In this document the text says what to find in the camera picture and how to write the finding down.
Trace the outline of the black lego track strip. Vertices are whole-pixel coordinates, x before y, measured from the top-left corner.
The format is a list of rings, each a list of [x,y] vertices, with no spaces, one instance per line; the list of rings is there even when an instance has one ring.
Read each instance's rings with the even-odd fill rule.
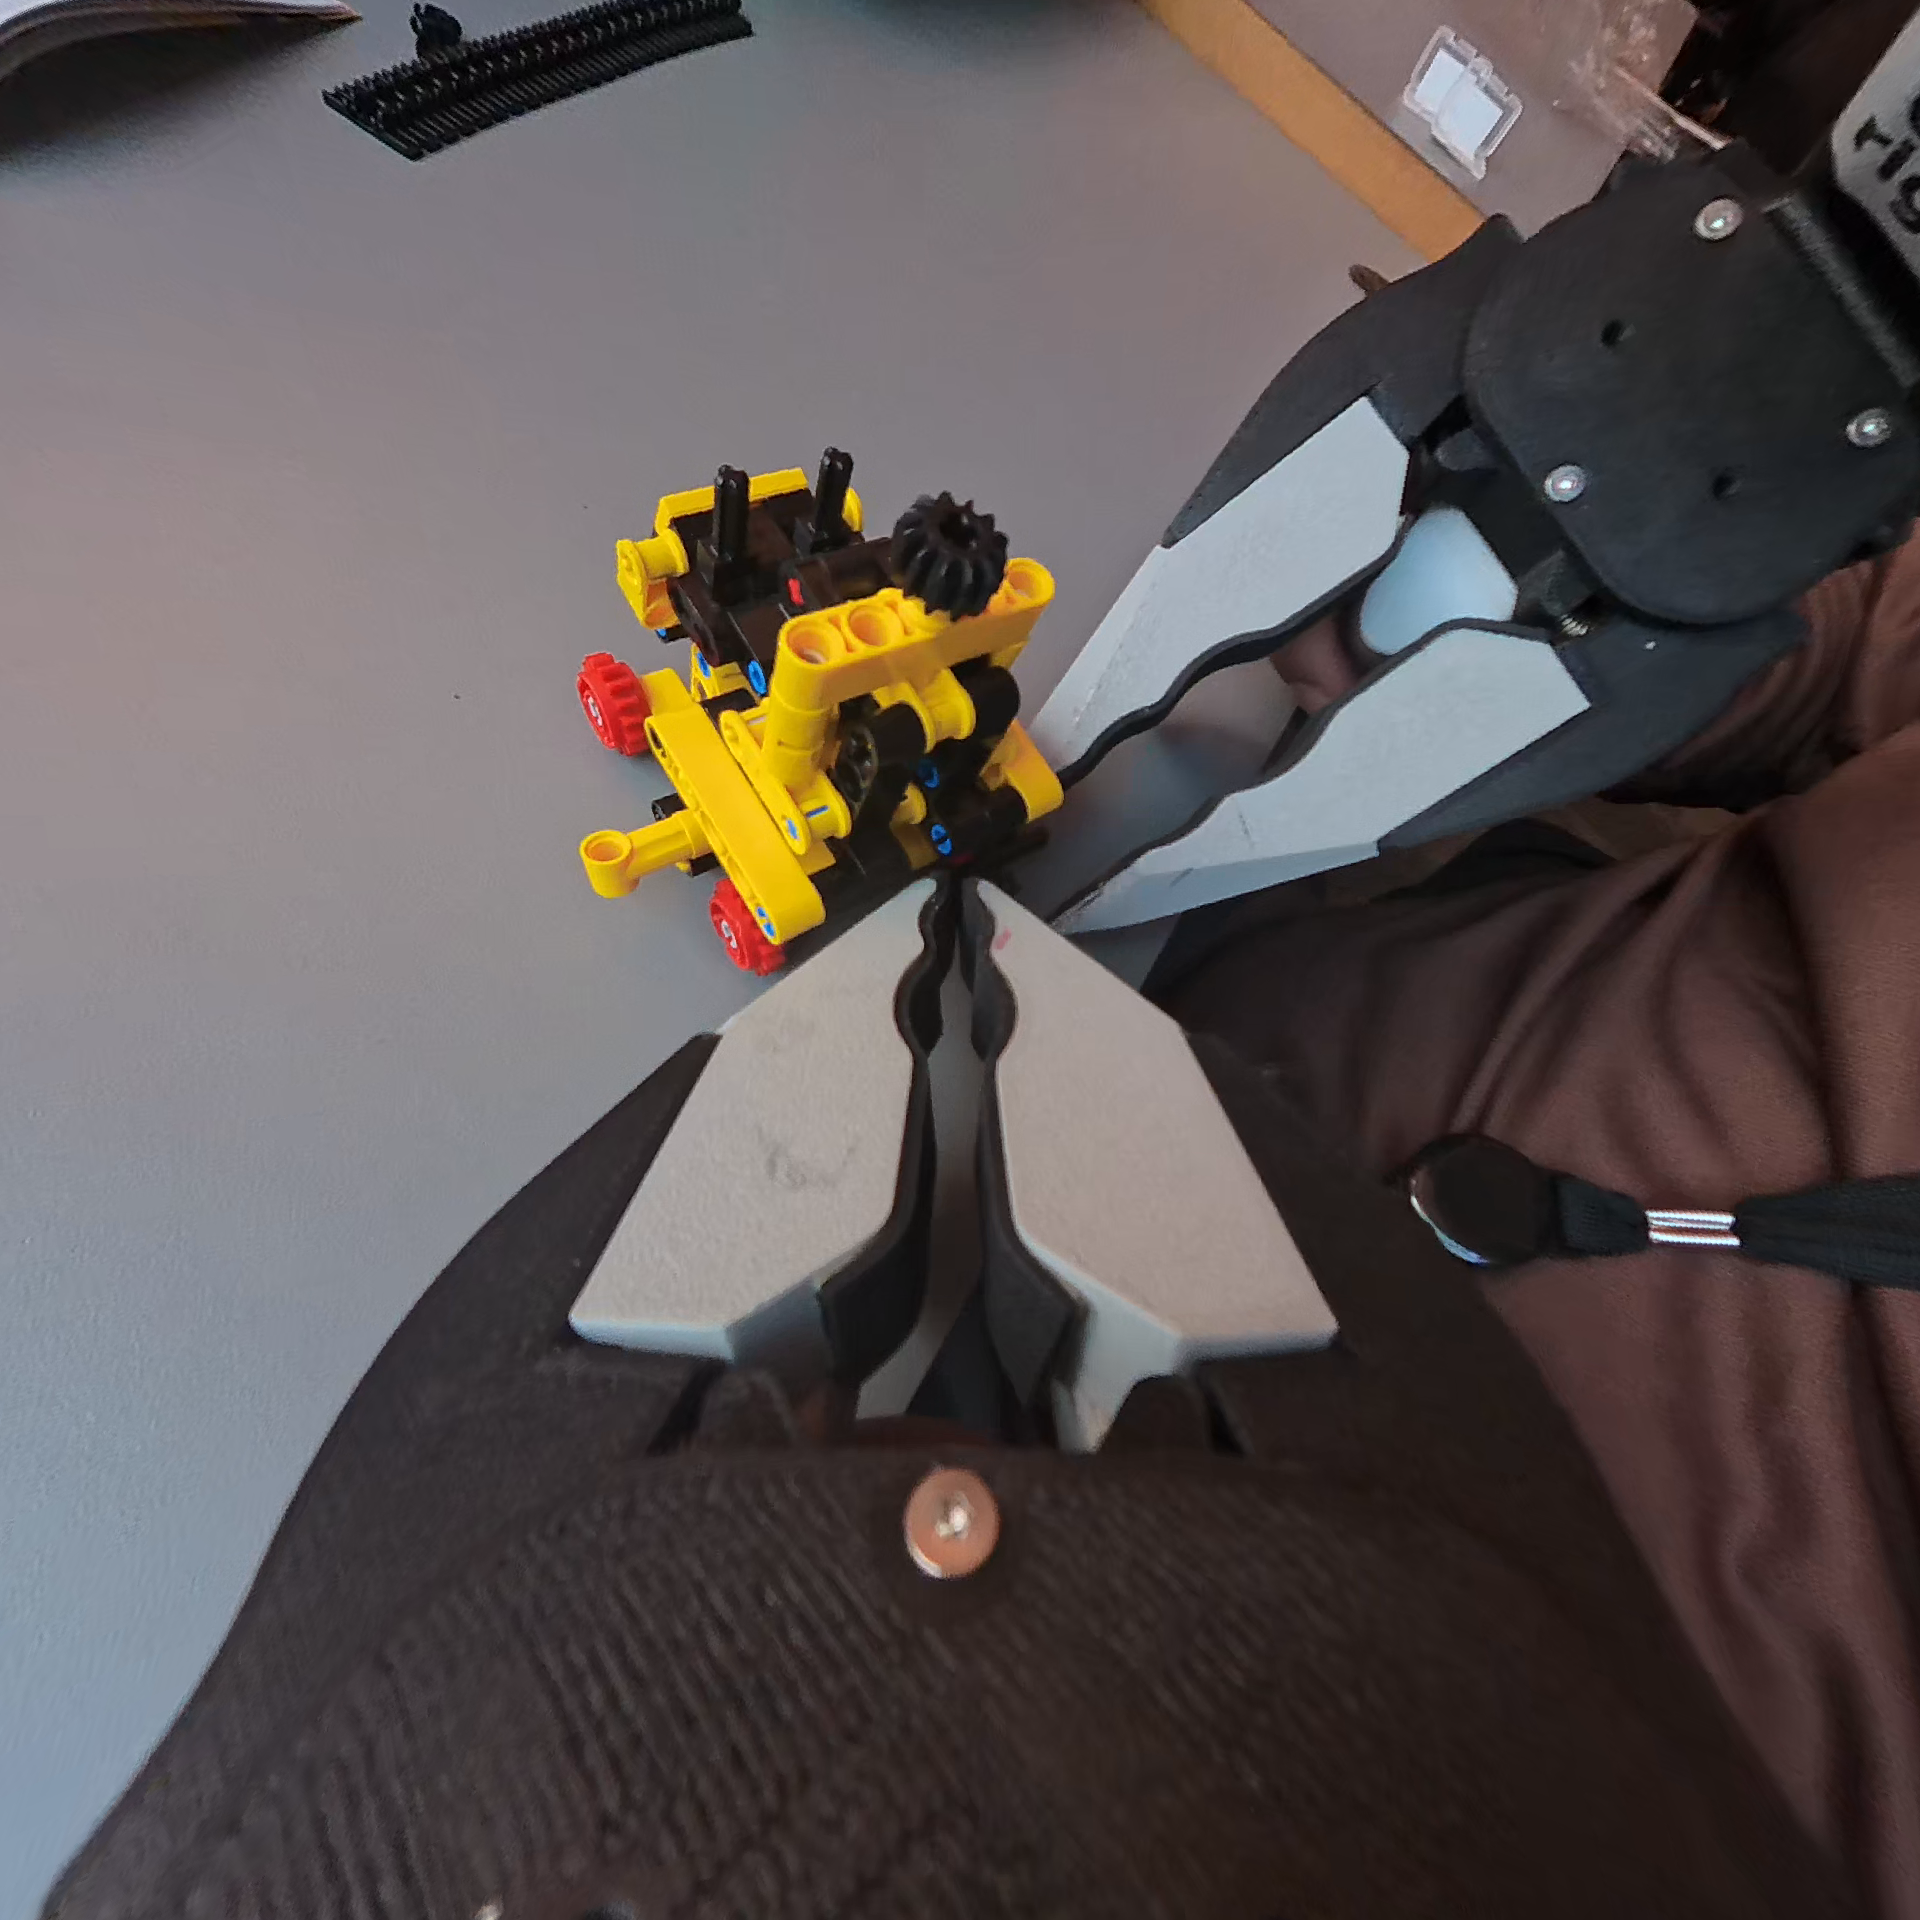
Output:
[[[596,1],[481,33],[459,24],[464,37],[443,57],[419,59],[411,39],[406,59],[323,87],[321,103],[417,164],[481,132],[754,36],[740,1]]]

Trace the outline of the lego instruction booklet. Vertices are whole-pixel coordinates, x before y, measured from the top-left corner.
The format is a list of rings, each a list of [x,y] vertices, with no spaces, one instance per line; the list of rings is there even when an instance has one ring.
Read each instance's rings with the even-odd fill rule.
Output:
[[[273,57],[355,25],[363,11],[352,1],[3,1],[1,83],[95,53],[178,53],[203,64]]]

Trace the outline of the yellow and black lego vehicle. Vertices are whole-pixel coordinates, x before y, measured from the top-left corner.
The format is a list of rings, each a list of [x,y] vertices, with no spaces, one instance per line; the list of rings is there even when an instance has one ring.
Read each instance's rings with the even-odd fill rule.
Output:
[[[1064,784],[1016,665],[1054,579],[969,500],[921,493],[872,534],[842,448],[811,475],[722,463],[618,541],[616,578],[685,662],[579,663],[593,738],[666,784],[647,823],[582,839],[597,897],[709,876],[713,936],[763,977],[909,882],[1044,841]]]

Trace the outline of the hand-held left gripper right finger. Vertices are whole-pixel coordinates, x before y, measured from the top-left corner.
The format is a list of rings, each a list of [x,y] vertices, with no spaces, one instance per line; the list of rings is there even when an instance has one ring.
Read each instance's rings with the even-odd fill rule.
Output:
[[[1094,1452],[1146,1380],[1332,1348],[1338,1319],[1183,1030],[1000,886],[963,894],[988,1339]]]

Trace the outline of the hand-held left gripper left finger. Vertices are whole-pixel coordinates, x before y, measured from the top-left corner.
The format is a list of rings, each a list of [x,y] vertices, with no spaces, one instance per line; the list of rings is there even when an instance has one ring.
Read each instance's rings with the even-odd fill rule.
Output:
[[[856,1424],[931,1289],[952,895],[913,879],[718,1032],[566,1325]]]

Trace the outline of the crinkled clear plastic bag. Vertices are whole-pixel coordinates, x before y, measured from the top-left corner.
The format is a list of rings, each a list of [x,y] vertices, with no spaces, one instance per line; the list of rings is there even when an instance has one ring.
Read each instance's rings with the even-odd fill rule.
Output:
[[[1616,151],[1654,161],[1722,149],[1727,135],[1664,94],[1697,16],[1689,1],[1543,3],[1551,105],[1610,140]]]

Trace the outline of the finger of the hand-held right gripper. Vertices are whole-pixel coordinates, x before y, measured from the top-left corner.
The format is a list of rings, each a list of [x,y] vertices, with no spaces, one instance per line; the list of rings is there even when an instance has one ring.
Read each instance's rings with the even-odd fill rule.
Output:
[[[1556,644],[1511,621],[1519,589],[1463,510],[1427,510],[1358,605],[1399,646],[1322,707],[1259,780],[1208,799],[1062,904],[1062,934],[1166,919],[1354,866],[1388,835],[1584,716]]]
[[[1155,543],[1068,662],[1027,732],[1065,785],[1154,728],[1208,673],[1269,652],[1384,563],[1409,450],[1372,395]]]

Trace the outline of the wooden desk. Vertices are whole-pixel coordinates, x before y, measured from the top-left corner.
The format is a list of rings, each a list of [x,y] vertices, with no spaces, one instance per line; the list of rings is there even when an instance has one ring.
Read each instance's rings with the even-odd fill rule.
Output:
[[[1650,160],[1557,110],[1542,5],[1561,1],[1144,1],[1198,64],[1253,105],[1424,260],[1489,218],[1521,234],[1589,200],[1617,160]],[[1438,28],[1478,45],[1524,111],[1484,179],[1426,158],[1391,126]]]

